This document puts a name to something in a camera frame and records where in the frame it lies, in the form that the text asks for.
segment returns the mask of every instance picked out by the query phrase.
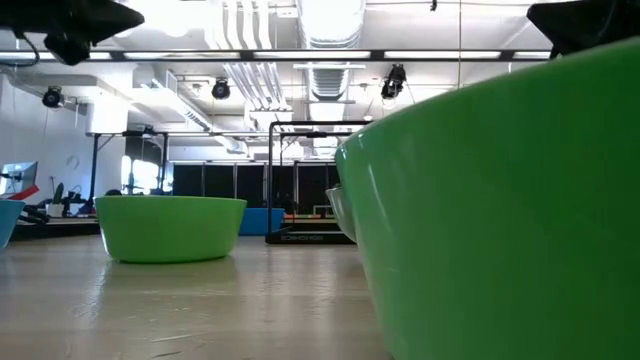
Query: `floor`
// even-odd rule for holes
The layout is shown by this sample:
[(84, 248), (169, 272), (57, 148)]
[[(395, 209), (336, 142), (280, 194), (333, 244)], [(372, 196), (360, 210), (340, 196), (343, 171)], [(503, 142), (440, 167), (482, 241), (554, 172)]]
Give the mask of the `floor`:
[(99, 237), (0, 253), (14, 359), (388, 360), (355, 246), (267, 246), (179, 265), (109, 260)]

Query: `white wall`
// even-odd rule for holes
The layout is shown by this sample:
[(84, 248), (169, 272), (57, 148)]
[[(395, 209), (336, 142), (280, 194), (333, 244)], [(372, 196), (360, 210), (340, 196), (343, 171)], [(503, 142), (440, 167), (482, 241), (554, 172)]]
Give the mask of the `white wall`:
[[(79, 115), (76, 121), (73, 111), (47, 109), (38, 97), (14, 88), (6, 76), (0, 78), (0, 165), (38, 161), (40, 191), (28, 203), (52, 197), (51, 176), (64, 183), (65, 190), (79, 185), (82, 196), (89, 195), (93, 140), (85, 132), (90, 118)], [(120, 188), (123, 155), (122, 139), (100, 152), (96, 195)]]

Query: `cable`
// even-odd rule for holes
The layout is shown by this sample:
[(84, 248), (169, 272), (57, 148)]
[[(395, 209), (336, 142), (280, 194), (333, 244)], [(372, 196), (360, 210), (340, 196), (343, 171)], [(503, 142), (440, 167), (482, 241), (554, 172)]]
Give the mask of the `cable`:
[(33, 50), (34, 59), (33, 61), (28, 63), (24, 63), (24, 62), (9, 63), (9, 62), (0, 61), (0, 65), (16, 67), (16, 68), (26, 68), (26, 67), (38, 65), (40, 63), (40, 52), (38, 51), (38, 48), (24, 33), (14, 33), (14, 34), (16, 36), (16, 39), (24, 40), (27, 42), (27, 44), (29, 44), (29, 47), (31, 48), (31, 50)]
[(458, 2), (458, 89), (462, 81), (462, 0)]
[(411, 91), (411, 85), (407, 80), (404, 81), (405, 85), (407, 85), (407, 90), (409, 90), (409, 96), (411, 96), (411, 102), (416, 103), (416, 99), (413, 97), (413, 91)]

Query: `large green bowl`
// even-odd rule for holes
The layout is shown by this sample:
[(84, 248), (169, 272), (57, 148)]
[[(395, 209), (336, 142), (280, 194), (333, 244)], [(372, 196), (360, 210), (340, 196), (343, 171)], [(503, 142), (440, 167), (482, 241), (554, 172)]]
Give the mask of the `large green bowl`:
[(338, 221), (338, 227), (353, 242), (357, 243), (356, 230), (353, 225), (353, 213), (351, 203), (347, 201), (342, 187), (329, 189), (326, 191), (331, 209)]
[(396, 360), (640, 359), (640, 41), (428, 100), (336, 155)]
[(223, 257), (238, 238), (247, 202), (183, 196), (106, 196), (96, 199), (109, 255), (133, 263)]

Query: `blue bowl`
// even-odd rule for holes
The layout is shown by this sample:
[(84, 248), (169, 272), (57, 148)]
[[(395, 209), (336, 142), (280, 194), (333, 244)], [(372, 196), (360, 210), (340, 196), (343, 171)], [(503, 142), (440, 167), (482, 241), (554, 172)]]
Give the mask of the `blue bowl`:
[[(267, 235), (268, 215), (269, 212), (265, 208), (245, 209), (240, 225), (240, 235)], [(271, 209), (271, 231), (280, 229), (283, 219), (284, 209)]]
[(4, 249), (9, 243), (22, 208), (22, 201), (0, 200), (0, 249)]

